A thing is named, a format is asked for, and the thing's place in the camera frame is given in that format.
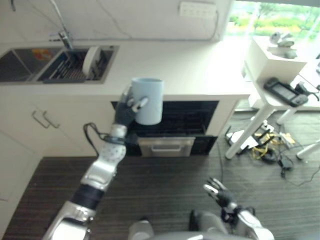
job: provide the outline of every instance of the kitchen sink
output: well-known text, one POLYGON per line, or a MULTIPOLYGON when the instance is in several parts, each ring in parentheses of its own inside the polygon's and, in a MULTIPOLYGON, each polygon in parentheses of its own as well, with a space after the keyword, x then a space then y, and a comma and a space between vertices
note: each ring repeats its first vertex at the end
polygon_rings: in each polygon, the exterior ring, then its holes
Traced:
POLYGON ((108 74, 117 46, 103 46, 99 61, 91 68, 90 76, 83 73, 82 67, 88 48, 62 50, 45 67, 37 82, 44 84, 102 83, 108 74))
POLYGON ((0 83, 31 82, 61 47, 13 48, 0 58, 0 83))
POLYGON ((88 47, 13 48, 0 58, 0 84, 103 83, 119 46, 101 46, 90 76, 83 71, 88 47))

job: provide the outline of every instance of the oven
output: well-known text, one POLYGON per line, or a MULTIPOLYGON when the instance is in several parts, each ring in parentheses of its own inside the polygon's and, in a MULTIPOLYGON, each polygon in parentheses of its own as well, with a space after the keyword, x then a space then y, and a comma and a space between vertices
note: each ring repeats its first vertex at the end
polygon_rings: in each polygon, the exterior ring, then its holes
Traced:
POLYGON ((127 143, 127 155, 144 157, 188 157, 207 155, 217 137, 206 135, 218 101, 164 101, 162 120, 146 126, 133 122, 127 143))

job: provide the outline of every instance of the backsplash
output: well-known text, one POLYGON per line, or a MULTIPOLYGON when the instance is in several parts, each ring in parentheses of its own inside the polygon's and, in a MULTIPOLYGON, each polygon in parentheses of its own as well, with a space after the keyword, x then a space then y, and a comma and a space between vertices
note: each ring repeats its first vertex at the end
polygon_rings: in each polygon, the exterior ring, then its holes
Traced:
MULTIPOLYGON (((56 0, 74 39, 215 39, 224 34, 233 0, 209 0, 213 19, 179 16, 180 0, 56 0)), ((0 43, 48 41, 62 29, 49 0, 0 1, 0 43)))

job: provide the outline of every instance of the wall outlet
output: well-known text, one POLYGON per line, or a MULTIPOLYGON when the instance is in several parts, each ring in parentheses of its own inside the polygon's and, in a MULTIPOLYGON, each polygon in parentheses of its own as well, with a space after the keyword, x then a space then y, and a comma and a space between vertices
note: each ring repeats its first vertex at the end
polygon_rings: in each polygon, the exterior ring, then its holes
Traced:
POLYGON ((179 6, 179 14, 182 17, 213 19, 216 11, 214 3, 182 1, 179 6))

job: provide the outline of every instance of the cabinet door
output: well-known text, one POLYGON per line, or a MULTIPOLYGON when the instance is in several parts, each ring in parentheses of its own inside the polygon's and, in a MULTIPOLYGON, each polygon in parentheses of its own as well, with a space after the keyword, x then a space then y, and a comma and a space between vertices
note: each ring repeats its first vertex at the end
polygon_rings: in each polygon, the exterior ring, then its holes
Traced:
MULTIPOLYGON (((104 97, 90 96, 64 96, 47 97, 34 104, 48 112, 52 121, 59 123, 59 130, 68 136, 80 150, 75 151, 73 156, 93 156, 95 151, 88 143, 83 126, 86 123, 95 123, 98 130, 108 133, 114 120, 115 110, 110 101, 104 97)), ((98 151, 103 145, 94 131, 89 132, 98 151)))
POLYGON ((1 105, 1 129, 41 156, 72 156, 79 150, 72 139, 50 125, 43 111, 26 101, 1 105))
POLYGON ((0 130, 0 239, 39 161, 32 150, 0 130))

